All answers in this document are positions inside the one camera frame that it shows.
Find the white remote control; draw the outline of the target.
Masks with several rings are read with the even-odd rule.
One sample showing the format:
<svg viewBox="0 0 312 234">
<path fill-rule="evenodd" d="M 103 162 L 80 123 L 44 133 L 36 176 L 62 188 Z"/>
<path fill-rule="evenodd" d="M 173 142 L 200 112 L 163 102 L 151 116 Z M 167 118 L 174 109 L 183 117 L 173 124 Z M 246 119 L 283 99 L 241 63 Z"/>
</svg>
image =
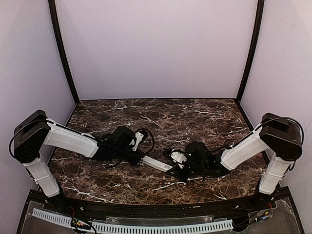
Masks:
<svg viewBox="0 0 312 234">
<path fill-rule="evenodd" d="M 161 161 L 158 161 L 154 158 L 151 158 L 149 156 L 145 156 L 143 159 L 142 159 L 143 163 L 150 166 L 150 167 L 153 167 L 159 171 L 162 171 L 162 172 L 167 172 L 168 170 L 172 169 L 172 166 L 168 165 L 168 164 L 165 164 Z"/>
</svg>

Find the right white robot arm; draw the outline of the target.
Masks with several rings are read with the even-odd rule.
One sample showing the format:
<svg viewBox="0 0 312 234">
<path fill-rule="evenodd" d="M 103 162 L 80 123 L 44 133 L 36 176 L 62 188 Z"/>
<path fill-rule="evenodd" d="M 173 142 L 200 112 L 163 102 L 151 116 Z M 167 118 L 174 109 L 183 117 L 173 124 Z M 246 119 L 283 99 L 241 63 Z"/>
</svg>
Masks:
<svg viewBox="0 0 312 234">
<path fill-rule="evenodd" d="M 183 151 L 165 149 L 163 155 L 174 163 L 166 173 L 187 182 L 192 174 L 202 178 L 225 176 L 256 154 L 272 150 L 274 157 L 254 195 L 264 200 L 270 198 L 291 164 L 301 157 L 303 142 L 304 130 L 297 120 L 266 113 L 247 136 L 231 146 L 210 151 L 203 142 L 194 141 Z"/>
</svg>

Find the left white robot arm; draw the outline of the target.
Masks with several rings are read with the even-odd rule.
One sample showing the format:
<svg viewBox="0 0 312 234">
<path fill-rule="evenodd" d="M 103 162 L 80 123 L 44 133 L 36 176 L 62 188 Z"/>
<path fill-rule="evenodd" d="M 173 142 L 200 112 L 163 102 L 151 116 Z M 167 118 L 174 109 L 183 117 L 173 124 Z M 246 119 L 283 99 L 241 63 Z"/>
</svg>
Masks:
<svg viewBox="0 0 312 234">
<path fill-rule="evenodd" d="M 58 196 L 61 188 L 40 155 L 42 146 L 61 148 L 107 164 L 128 161 L 136 166 L 144 157 L 139 145 L 147 136 L 144 129 L 134 132 L 118 126 L 111 134 L 95 137 L 56 123 L 43 110 L 37 110 L 14 129 L 9 153 L 24 165 L 44 194 L 51 198 Z"/>
</svg>

